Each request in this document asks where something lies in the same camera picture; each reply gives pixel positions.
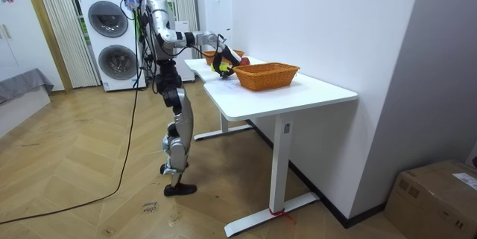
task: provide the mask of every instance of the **humanoid robot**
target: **humanoid robot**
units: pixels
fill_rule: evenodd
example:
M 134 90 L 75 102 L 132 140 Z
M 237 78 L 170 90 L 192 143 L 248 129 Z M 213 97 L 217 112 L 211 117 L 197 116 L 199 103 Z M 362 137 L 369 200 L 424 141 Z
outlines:
M 174 113 L 174 122 L 168 125 L 168 132 L 162 140 L 162 149 L 168 157 L 161 166 L 160 173 L 172 175 L 171 184 L 165 187 L 164 195 L 193 194 L 197 190 L 195 185 L 180 182 L 188 165 L 194 117 L 186 90 L 175 68 L 173 57 L 177 54 L 173 54 L 174 49 L 211 45 L 216 50 L 213 67 L 221 77 L 233 74 L 231 68 L 221 71 L 222 57 L 228 59 L 233 66 L 238 66 L 241 58 L 224 44 L 224 38 L 220 35 L 210 31 L 177 32 L 171 29 L 174 17 L 171 17 L 167 0 L 139 0 L 137 12 L 142 32 L 139 40 L 147 44 L 151 52 L 149 59 L 159 66 L 159 74 L 155 78 L 157 91 L 164 98 L 165 105 L 171 107 Z

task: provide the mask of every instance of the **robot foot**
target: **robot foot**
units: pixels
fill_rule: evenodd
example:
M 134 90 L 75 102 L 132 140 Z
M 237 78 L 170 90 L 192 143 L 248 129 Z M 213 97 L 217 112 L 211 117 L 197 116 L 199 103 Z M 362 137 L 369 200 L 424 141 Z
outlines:
M 159 172 L 161 173 L 161 175 L 164 175 L 164 170 L 165 170 L 165 164 L 162 164 L 161 168 L 159 169 Z
M 197 186 L 193 184 L 177 183 L 173 188 L 170 184 L 164 188 L 164 196 L 171 197 L 174 195 L 189 195 L 197 191 Z

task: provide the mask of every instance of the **door frame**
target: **door frame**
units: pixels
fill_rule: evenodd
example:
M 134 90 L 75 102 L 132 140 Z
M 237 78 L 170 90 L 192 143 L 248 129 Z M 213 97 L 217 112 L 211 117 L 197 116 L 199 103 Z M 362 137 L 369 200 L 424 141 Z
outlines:
M 68 70 L 66 69 L 65 61 L 61 55 L 60 46 L 58 45 L 57 38 L 54 35 L 53 27 L 51 26 L 50 19 L 46 13 L 45 5 L 43 0 L 31 0 L 31 4 L 35 9 L 37 14 L 38 21 L 43 31 L 43 36 L 45 36 L 46 43 L 50 48 L 51 55 L 53 57 L 54 64 L 57 67 L 58 73 L 60 74 L 61 82 L 65 87 L 65 92 L 69 93 L 73 90 L 73 85 L 71 79 L 68 75 Z

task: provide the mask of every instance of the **table leg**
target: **table leg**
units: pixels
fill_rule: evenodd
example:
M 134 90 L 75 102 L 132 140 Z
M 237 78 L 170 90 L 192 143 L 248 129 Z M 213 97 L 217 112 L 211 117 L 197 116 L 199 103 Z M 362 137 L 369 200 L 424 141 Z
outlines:
M 285 202 L 286 177 L 288 173 L 288 155 L 290 153 L 291 131 L 293 128 L 293 115 L 281 114 L 275 119 L 274 156 L 272 162 L 272 176 L 270 188 L 269 208 L 257 212 L 225 226 L 225 234 L 230 237 L 245 229 L 259 225 L 274 217 L 274 213 L 289 212 L 301 206 L 318 200 L 316 194 L 309 192 L 300 197 Z
M 252 129 L 252 126 L 249 124 L 242 125 L 240 127 L 229 127 L 229 121 L 224 117 L 224 115 L 220 113 L 220 119 L 221 119 L 221 129 L 217 131 L 212 131 L 204 134 L 199 134 L 194 136 L 194 140 L 201 140 L 204 138 L 214 138 L 216 136 L 222 136 L 225 134 L 230 134 L 230 133 L 235 133 L 238 131 L 243 131 L 243 130 L 249 130 Z

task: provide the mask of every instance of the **white wall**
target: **white wall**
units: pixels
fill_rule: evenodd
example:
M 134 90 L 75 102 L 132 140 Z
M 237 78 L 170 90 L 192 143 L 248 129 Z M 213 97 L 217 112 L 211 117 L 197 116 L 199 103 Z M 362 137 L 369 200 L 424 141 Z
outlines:
M 477 140 L 476 0 L 416 0 L 352 215 L 400 171 L 465 162 Z
M 232 0 L 198 0 L 199 31 L 213 31 L 222 34 L 226 44 L 233 48 L 232 42 Z
M 414 0 L 233 0 L 233 42 L 353 90 L 295 118 L 291 160 L 349 217 Z M 255 119 L 273 139 L 273 119 Z
M 5 24 L 12 39 L 9 45 L 19 66 L 38 68 L 53 83 L 53 90 L 64 90 L 31 0 L 0 3 L 0 24 Z

